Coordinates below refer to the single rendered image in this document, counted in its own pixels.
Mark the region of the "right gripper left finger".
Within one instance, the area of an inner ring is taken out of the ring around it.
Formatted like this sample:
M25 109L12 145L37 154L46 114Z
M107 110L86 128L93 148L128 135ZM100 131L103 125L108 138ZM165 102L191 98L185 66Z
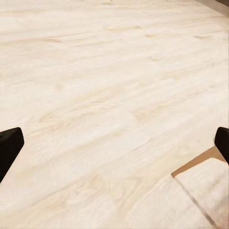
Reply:
M24 146L20 127L0 132L0 183Z

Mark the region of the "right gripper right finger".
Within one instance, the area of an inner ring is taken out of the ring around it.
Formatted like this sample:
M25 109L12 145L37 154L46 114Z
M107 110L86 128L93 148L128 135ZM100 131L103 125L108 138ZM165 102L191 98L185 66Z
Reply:
M229 165L229 128L218 127L214 144Z

